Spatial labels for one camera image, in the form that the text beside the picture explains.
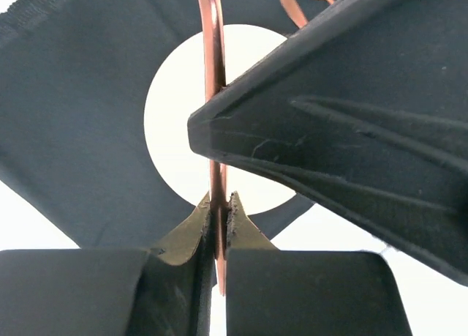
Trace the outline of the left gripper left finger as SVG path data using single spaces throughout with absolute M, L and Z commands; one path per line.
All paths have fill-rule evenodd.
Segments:
M 3 335 L 207 335 L 209 200 L 148 248 L 4 250 Z

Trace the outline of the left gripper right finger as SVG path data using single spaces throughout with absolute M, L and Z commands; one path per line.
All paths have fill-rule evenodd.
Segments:
M 411 335 L 390 267 L 366 251 L 286 251 L 244 211 L 227 219 L 228 335 Z

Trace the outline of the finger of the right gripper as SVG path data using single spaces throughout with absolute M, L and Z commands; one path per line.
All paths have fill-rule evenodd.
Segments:
M 337 0 L 187 128 L 467 284 L 467 0 Z

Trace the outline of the copper knife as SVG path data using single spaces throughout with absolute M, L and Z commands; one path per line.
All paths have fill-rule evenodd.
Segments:
M 287 16 L 299 29 L 303 28 L 308 23 L 308 19 L 304 15 L 303 10 L 296 0 L 279 1 Z

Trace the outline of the beige plate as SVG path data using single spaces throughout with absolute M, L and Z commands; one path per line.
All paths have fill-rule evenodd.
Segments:
M 227 82 L 232 82 L 285 41 L 279 33 L 259 26 L 224 27 Z M 164 60 L 148 90 L 144 135 L 150 157 L 167 184 L 191 204 L 208 191 L 208 161 L 191 151 L 187 120 L 205 102 L 203 35 L 182 42 Z M 274 209 L 294 191 L 237 168 L 227 170 L 227 189 L 236 191 L 247 214 Z

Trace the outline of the copper fork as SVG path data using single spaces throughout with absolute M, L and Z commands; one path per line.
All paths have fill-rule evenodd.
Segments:
M 205 100 L 209 101 L 226 84 L 224 31 L 221 0 L 198 0 L 203 29 Z M 227 246 L 227 166 L 214 160 L 209 163 L 210 206 L 216 238 L 215 259 L 219 293 L 226 294 Z

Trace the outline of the black cloth placemat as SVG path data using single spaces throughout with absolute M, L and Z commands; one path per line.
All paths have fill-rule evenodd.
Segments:
M 197 0 L 17 0 L 1 14 L 1 180 L 80 247 L 146 246 L 194 209 L 143 134 Z

